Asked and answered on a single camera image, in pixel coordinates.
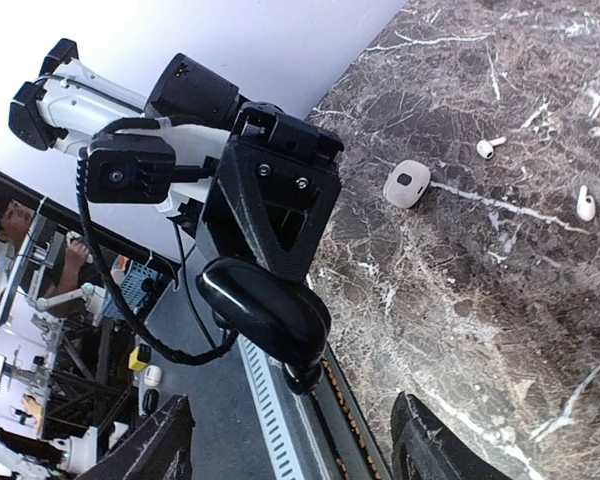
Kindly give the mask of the white earbud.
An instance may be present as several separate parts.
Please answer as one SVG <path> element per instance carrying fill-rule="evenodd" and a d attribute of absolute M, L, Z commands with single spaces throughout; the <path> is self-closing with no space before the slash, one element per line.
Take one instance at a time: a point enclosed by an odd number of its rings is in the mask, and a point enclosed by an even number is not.
<path fill-rule="evenodd" d="M 576 214 L 584 222 L 592 221 L 596 216 L 596 203 L 586 185 L 579 188 Z"/>
<path fill-rule="evenodd" d="M 501 136 L 492 140 L 482 139 L 476 144 L 476 152 L 478 155 L 489 160 L 494 156 L 495 148 L 504 145 L 507 142 L 505 136 Z"/>

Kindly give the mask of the black earbud charging case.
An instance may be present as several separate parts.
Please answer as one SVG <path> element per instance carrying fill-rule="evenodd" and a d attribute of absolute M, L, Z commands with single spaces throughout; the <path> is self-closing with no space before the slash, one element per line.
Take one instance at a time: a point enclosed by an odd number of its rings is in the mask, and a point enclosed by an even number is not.
<path fill-rule="evenodd" d="M 306 285 L 238 258 L 210 262 L 195 284 L 223 321 L 276 360 L 299 372 L 318 364 L 331 317 Z"/>

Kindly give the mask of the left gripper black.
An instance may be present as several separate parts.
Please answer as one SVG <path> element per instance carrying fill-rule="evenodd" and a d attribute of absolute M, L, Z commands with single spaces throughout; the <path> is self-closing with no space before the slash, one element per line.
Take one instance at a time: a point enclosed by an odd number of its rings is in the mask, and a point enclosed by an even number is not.
<path fill-rule="evenodd" d="M 244 103 L 196 231 L 207 260 L 239 257 L 304 281 L 339 196 L 340 137 L 266 102 Z"/>

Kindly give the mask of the beige earbud charging case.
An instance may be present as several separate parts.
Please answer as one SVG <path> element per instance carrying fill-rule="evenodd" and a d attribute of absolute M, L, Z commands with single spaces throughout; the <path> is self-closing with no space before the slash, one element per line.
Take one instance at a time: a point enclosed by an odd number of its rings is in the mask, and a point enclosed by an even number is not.
<path fill-rule="evenodd" d="M 410 209 L 420 200 L 431 181 L 431 172 L 424 164 L 405 160 L 389 174 L 383 187 L 384 198 L 392 205 Z"/>

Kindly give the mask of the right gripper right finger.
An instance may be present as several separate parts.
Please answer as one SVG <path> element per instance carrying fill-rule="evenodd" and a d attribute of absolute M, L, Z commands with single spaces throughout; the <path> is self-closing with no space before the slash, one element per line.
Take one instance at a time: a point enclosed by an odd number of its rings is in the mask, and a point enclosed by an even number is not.
<path fill-rule="evenodd" d="M 395 479 L 498 479 L 500 471 L 467 447 L 421 400 L 401 392 L 391 410 Z"/>

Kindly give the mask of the black front table rail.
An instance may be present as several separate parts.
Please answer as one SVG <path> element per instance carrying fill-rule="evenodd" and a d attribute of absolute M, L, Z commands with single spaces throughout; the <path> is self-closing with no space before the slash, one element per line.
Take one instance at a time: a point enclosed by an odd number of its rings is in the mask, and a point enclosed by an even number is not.
<path fill-rule="evenodd" d="M 298 396 L 309 452 L 307 479 L 383 479 L 393 477 L 331 347 L 321 360 L 314 389 Z"/>

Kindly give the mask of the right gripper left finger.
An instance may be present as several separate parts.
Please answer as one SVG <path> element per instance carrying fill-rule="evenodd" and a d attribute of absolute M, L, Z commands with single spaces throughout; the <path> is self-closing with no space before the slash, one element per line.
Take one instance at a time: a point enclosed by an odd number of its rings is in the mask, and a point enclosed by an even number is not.
<path fill-rule="evenodd" d="M 84 480 L 191 479 L 195 426 L 187 396 L 174 395 L 117 448 L 88 471 Z"/>

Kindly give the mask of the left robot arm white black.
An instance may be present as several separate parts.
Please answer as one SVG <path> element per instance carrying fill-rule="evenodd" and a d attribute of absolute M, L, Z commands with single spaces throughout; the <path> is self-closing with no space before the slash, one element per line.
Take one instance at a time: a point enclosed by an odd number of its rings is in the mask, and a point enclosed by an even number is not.
<path fill-rule="evenodd" d="M 340 138 L 177 54 L 148 96 L 87 68 L 61 39 L 8 125 L 29 146 L 88 157 L 93 203 L 150 204 L 207 259 L 302 282 L 341 190 Z"/>

